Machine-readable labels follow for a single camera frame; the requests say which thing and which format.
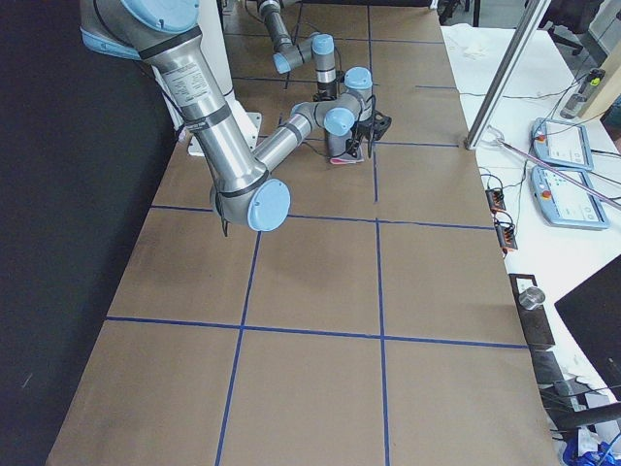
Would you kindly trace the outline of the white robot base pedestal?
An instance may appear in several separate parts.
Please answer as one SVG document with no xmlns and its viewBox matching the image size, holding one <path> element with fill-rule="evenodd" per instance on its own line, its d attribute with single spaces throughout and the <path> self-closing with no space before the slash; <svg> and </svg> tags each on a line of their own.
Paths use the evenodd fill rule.
<svg viewBox="0 0 621 466">
<path fill-rule="evenodd" d="M 231 108 L 234 91 L 219 18 L 208 27 L 215 52 L 205 54 L 199 1 L 146 1 L 144 10 L 158 38 L 141 58 L 160 73 L 205 157 L 220 174 L 238 178 L 261 169 Z"/>
</svg>

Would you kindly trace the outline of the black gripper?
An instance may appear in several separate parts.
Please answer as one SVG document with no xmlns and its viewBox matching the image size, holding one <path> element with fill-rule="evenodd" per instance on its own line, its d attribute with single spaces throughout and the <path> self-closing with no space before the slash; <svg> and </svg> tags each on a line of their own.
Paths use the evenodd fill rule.
<svg viewBox="0 0 621 466">
<path fill-rule="evenodd" d="M 329 83 L 316 83 L 316 93 L 313 96 L 314 102 L 332 101 L 338 98 L 338 83 L 332 81 Z"/>
<path fill-rule="evenodd" d="M 345 151 L 347 155 L 356 156 L 364 139 L 367 140 L 367 155 L 372 156 L 372 148 L 379 141 L 391 125 L 391 117 L 379 111 L 373 111 L 372 115 L 363 121 L 357 121 L 352 128 L 352 135 L 346 140 Z"/>
</svg>

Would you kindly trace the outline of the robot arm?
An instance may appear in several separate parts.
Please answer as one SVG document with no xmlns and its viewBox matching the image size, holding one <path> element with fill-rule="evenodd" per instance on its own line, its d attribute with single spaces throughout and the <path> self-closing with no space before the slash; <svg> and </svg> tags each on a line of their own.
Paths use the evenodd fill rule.
<svg viewBox="0 0 621 466">
<path fill-rule="evenodd" d="M 198 140 L 212 173 L 211 202 L 224 225 L 244 224 L 272 231 L 285 221 L 291 204 L 287 185 L 273 171 L 310 133 L 321 128 L 344 146 L 330 155 L 337 165 L 356 163 L 362 141 L 373 143 L 391 119 L 376 110 L 371 72 L 336 69 L 334 40 L 313 33 L 292 42 L 280 11 L 284 1 L 260 1 L 257 13 L 273 42 L 276 68 L 288 73 L 313 62 L 317 94 L 293 107 L 290 118 L 256 148 L 251 148 L 231 108 L 227 68 L 205 57 L 206 41 L 226 54 L 222 29 L 203 31 L 197 1 L 82 1 L 84 45 L 95 52 L 142 61 L 158 70 L 185 128 Z"/>
<path fill-rule="evenodd" d="M 302 42 L 293 43 L 281 16 L 281 10 L 294 1 L 257 2 L 257 13 L 265 24 L 274 47 L 273 61 L 280 74 L 288 74 L 307 63 L 314 63 L 317 92 L 315 101 L 338 97 L 338 71 L 334 39 L 329 34 L 312 32 Z"/>
</svg>

